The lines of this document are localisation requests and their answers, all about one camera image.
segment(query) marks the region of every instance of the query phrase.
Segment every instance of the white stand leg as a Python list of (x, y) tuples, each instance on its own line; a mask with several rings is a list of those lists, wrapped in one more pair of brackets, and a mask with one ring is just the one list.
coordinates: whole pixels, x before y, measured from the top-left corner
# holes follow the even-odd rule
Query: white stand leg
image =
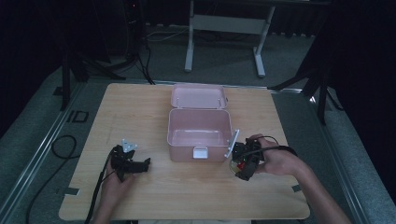
[(189, 45), (187, 46), (186, 63), (184, 65), (185, 72), (191, 72), (192, 70), (192, 58), (194, 54), (194, 1), (190, 1), (190, 25), (189, 25)]
[(262, 27), (261, 39), (258, 47), (253, 48), (254, 60), (256, 61), (257, 75), (259, 77), (265, 77), (264, 65), (262, 64), (262, 46), (265, 42), (265, 37), (268, 35), (268, 30), (271, 25), (271, 19), (274, 15), (275, 7), (271, 7), (268, 13), (268, 17), (265, 20), (264, 26)]

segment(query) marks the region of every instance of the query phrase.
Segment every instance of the wire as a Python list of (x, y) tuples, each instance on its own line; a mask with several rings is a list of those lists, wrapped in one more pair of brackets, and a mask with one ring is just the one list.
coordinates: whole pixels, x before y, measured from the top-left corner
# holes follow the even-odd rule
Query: wire
[[(259, 138), (272, 138), (274, 141), (276, 141), (276, 139), (275, 139), (274, 137), (269, 136), (269, 135), (260, 136), (260, 137), (258, 137), (258, 138), (253, 139), (253, 140), (257, 140), (257, 139), (259, 139)], [(293, 154), (294, 156), (297, 156), (297, 152), (296, 152), (293, 148), (287, 147), (287, 146), (280, 146), (279, 143), (278, 143), (277, 141), (276, 141), (276, 143), (278, 144), (278, 146), (274, 146), (274, 147), (262, 147), (262, 148), (260, 148), (260, 149), (256, 149), (256, 150), (249, 151), (249, 152), (245, 152), (245, 153), (243, 153), (242, 155), (240, 155), (237, 159), (239, 160), (239, 159), (241, 159), (241, 158), (243, 158), (243, 157), (246, 157), (246, 156), (248, 156), (248, 155), (255, 154), (255, 153), (258, 153), (258, 152), (264, 152), (264, 151), (271, 150), (271, 149), (286, 150), (286, 151), (290, 152), (291, 154)]]
[(142, 58), (140, 57), (140, 54), (138, 54), (137, 59), (138, 59), (140, 66), (142, 68), (140, 69), (139, 67), (137, 67), (137, 69), (139, 69), (143, 73), (143, 76), (145, 77), (145, 79), (148, 81), (149, 84), (155, 85), (155, 82), (151, 79), (151, 77), (149, 75), (149, 60), (151, 57), (151, 49), (148, 46), (146, 46), (146, 48), (148, 50), (148, 60), (146, 62), (146, 65), (143, 65)]
[[(63, 139), (63, 138), (66, 138), (66, 137), (71, 138), (71, 139), (73, 140), (73, 147), (72, 147), (72, 150), (70, 151), (69, 155), (68, 155), (67, 157), (64, 157), (64, 156), (60, 156), (58, 153), (56, 153), (54, 145), (55, 145), (56, 142), (58, 142), (59, 140), (61, 140), (61, 139)], [(40, 193), (41, 193), (41, 191), (44, 189), (44, 187), (47, 186), (47, 184), (51, 181), (51, 179), (52, 179), (56, 174), (58, 174), (58, 172), (64, 167), (64, 165), (65, 165), (69, 160), (72, 160), (72, 159), (75, 159), (75, 158), (79, 158), (79, 155), (78, 155), (78, 156), (72, 156), (72, 155), (74, 154), (74, 152), (76, 151), (76, 148), (77, 148), (77, 140), (76, 140), (76, 138), (75, 138), (74, 136), (69, 135), (69, 134), (63, 135), (63, 136), (60, 136), (60, 137), (56, 138), (56, 139), (52, 142), (52, 144), (50, 145), (50, 149), (51, 149), (52, 153), (54, 153), (54, 155), (55, 155), (56, 157), (58, 157), (58, 158), (60, 158), (60, 159), (63, 159), (64, 162), (58, 167), (58, 169), (50, 176), (50, 178), (49, 178), (49, 179), (44, 183), (44, 185), (38, 190), (38, 192), (35, 194), (35, 196), (34, 196), (34, 198), (32, 199), (32, 201), (30, 201), (29, 207), (28, 207), (27, 212), (26, 212), (26, 224), (28, 224), (28, 223), (30, 222), (29, 218), (30, 218), (30, 212), (31, 212), (31, 210), (32, 210), (33, 204), (35, 203), (35, 200), (37, 199), (38, 195), (40, 195)]]
[(164, 41), (164, 40), (170, 39), (170, 38), (172, 38), (172, 37), (174, 37), (174, 36), (177, 36), (177, 35), (186, 34), (186, 33), (187, 33), (186, 31), (188, 31), (188, 30), (189, 30), (189, 29), (185, 29), (185, 30), (182, 30), (182, 31), (180, 31), (180, 32), (153, 32), (153, 33), (149, 34), (148, 36), (151, 36), (151, 35), (158, 35), (158, 34), (172, 34), (172, 35), (169, 35), (169, 36), (167, 36), (167, 37), (164, 37), (164, 38), (158, 39), (158, 40), (149, 39), (148, 41), (151, 41), (151, 42), (160, 42), (160, 41)]
[(97, 183), (96, 183), (95, 190), (93, 191), (93, 195), (92, 195), (90, 211), (88, 212), (87, 218), (85, 219), (85, 223), (86, 223), (86, 224), (90, 223), (90, 221), (91, 221), (91, 218), (92, 218), (92, 215), (93, 215), (93, 209), (94, 209), (95, 204), (96, 204), (96, 198), (97, 198), (97, 196), (98, 196), (99, 189), (100, 189), (100, 186), (102, 185), (102, 182), (103, 182), (108, 176), (110, 176), (111, 174), (114, 173), (114, 171), (113, 171), (111, 174), (107, 175), (107, 176), (104, 178), (105, 171), (106, 171), (106, 168), (107, 168), (107, 164), (108, 164), (108, 161), (109, 161), (110, 158), (111, 158), (111, 154), (113, 153), (113, 151), (114, 151), (114, 148), (111, 149), (110, 152), (108, 153), (108, 156), (107, 156), (105, 165), (104, 165), (104, 167), (103, 167), (103, 169), (102, 169), (102, 172), (99, 174), (99, 178), (98, 178), (98, 181), (97, 181)]

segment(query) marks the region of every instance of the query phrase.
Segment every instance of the finger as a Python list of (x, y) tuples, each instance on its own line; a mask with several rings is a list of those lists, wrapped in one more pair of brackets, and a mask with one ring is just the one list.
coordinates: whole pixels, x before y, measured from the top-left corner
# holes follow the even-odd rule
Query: finger
[(136, 178), (136, 175), (127, 175), (124, 178), (124, 181), (122, 182), (122, 187), (123, 188), (129, 188), (132, 186), (132, 184), (134, 183), (134, 179)]
[(263, 137), (262, 133), (256, 133), (256, 134), (251, 135), (248, 139), (258, 139), (258, 138), (262, 138), (262, 137)]
[(260, 164), (256, 171), (254, 172), (255, 174), (260, 174), (260, 173), (267, 173), (265, 170), (265, 163)]
[(132, 178), (132, 179), (135, 179), (135, 178), (137, 178), (139, 176), (139, 174), (136, 174), (136, 173), (127, 173), (127, 174), (125, 174), (125, 178)]
[(276, 147), (278, 144), (276, 142), (269, 141), (265, 138), (259, 138), (260, 145), (262, 147)]
[(107, 163), (106, 172), (110, 174), (111, 172), (113, 172), (113, 170), (113, 167), (111, 167), (111, 160), (109, 160)]

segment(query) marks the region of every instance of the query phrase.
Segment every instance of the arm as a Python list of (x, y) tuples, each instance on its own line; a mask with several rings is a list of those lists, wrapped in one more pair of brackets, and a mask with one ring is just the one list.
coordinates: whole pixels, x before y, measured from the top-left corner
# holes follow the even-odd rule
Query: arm
[[(259, 138), (262, 147), (276, 146), (276, 143)], [(273, 175), (293, 175), (300, 184), (305, 198), (311, 205), (318, 223), (351, 223), (344, 211), (322, 186), (313, 170), (298, 157), (284, 150), (268, 150), (264, 152), (265, 163), (261, 164), (256, 173)]]
[(94, 224), (108, 224), (111, 220), (115, 208), (125, 197), (127, 191), (134, 183), (134, 175), (128, 175), (123, 182), (120, 182), (117, 175), (111, 174), (113, 169), (110, 162), (107, 165), (106, 173), (109, 175), (102, 184), (102, 193), (99, 206), (93, 216)]

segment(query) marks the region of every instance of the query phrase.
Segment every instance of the black cable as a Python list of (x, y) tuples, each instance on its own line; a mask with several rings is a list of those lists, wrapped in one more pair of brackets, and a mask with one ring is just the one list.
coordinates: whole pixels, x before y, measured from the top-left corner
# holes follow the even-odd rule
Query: black cable
[[(69, 154), (67, 157), (64, 157), (64, 156), (60, 156), (58, 153), (55, 152), (55, 147), (54, 147), (54, 145), (55, 145), (55, 143), (58, 142), (60, 139), (63, 139), (63, 138), (66, 138), (66, 137), (71, 138), (71, 139), (73, 140), (73, 148), (72, 148), (72, 150), (70, 151), (70, 154)], [(54, 153), (54, 155), (55, 155), (56, 157), (58, 157), (58, 158), (60, 158), (60, 159), (63, 159), (64, 162), (58, 167), (58, 169), (51, 175), (51, 177), (50, 177), (50, 178), (44, 183), (44, 185), (38, 190), (38, 192), (35, 194), (33, 200), (30, 202), (29, 207), (28, 207), (27, 212), (26, 212), (26, 224), (29, 224), (29, 217), (30, 217), (30, 212), (31, 212), (31, 210), (32, 210), (33, 204), (35, 203), (35, 200), (37, 199), (37, 197), (38, 197), (38, 195), (41, 193), (41, 191), (44, 189), (44, 187), (47, 186), (47, 184), (51, 181), (51, 179), (52, 179), (56, 174), (58, 174), (58, 172), (64, 167), (64, 165), (65, 165), (69, 160), (72, 160), (72, 159), (75, 159), (75, 158), (79, 158), (79, 155), (78, 155), (78, 156), (72, 157), (72, 155), (74, 154), (74, 152), (76, 151), (76, 148), (77, 148), (77, 140), (76, 140), (76, 138), (75, 138), (74, 136), (72, 136), (72, 135), (67, 134), (67, 135), (63, 135), (63, 136), (60, 136), (60, 137), (56, 138), (56, 139), (52, 142), (52, 144), (50, 145), (50, 148), (51, 148), (52, 153)]]
[(253, 150), (253, 151), (249, 151), (249, 152), (243, 153), (243, 154), (240, 155), (237, 159), (239, 160), (239, 159), (241, 159), (241, 158), (243, 158), (243, 157), (246, 157), (246, 156), (248, 156), (248, 155), (255, 154), (255, 153), (257, 153), (257, 152), (264, 152), (264, 151), (271, 150), (271, 149), (286, 150), (286, 151), (290, 152), (291, 154), (293, 154), (294, 156), (297, 156), (297, 153), (296, 153), (296, 151), (295, 151), (293, 148), (287, 147), (287, 146), (280, 146), (279, 143), (276, 141), (276, 139), (275, 139), (274, 137), (272, 137), (272, 136), (269, 136), (269, 135), (260, 136), (260, 137), (258, 137), (258, 138), (256, 138), (256, 139), (253, 139), (253, 141), (255, 141), (255, 140), (259, 139), (259, 138), (272, 138), (272, 139), (278, 144), (278, 146), (274, 146), (274, 147), (262, 147), (262, 148), (260, 148), (260, 149), (256, 149), (256, 150)]
[(137, 55), (137, 59), (140, 63), (140, 66), (142, 66), (142, 69), (139, 68), (138, 69), (143, 73), (143, 76), (145, 77), (145, 79), (148, 81), (149, 84), (155, 85), (155, 82), (151, 79), (149, 75), (149, 60), (151, 57), (151, 49), (147, 47), (147, 50), (148, 50), (148, 60), (146, 62), (146, 65), (143, 65), (143, 61), (142, 58), (140, 57), (140, 54)]
[(100, 189), (100, 186), (101, 186), (102, 182), (103, 182), (109, 175), (111, 175), (111, 174), (114, 173), (114, 172), (112, 172), (111, 174), (109, 174), (109, 175), (107, 175), (105, 178), (103, 178), (103, 176), (105, 175), (105, 171), (106, 171), (106, 168), (107, 168), (108, 161), (110, 160), (111, 154), (113, 153), (113, 151), (114, 151), (114, 149), (111, 149), (111, 150), (110, 150), (110, 153), (108, 153), (108, 156), (107, 156), (107, 159), (106, 159), (106, 162), (105, 162), (105, 166), (103, 167), (102, 172), (99, 174), (99, 178), (98, 178), (98, 181), (97, 181), (97, 183), (96, 183), (95, 190), (93, 191), (93, 195), (92, 195), (92, 201), (91, 201), (90, 211), (88, 212), (87, 218), (85, 219), (85, 223), (86, 223), (86, 224), (89, 224), (90, 221), (91, 221), (91, 218), (92, 218), (92, 215), (93, 215), (93, 209), (94, 209), (95, 204), (96, 204), (96, 198), (97, 198), (97, 196), (98, 196), (99, 189)]

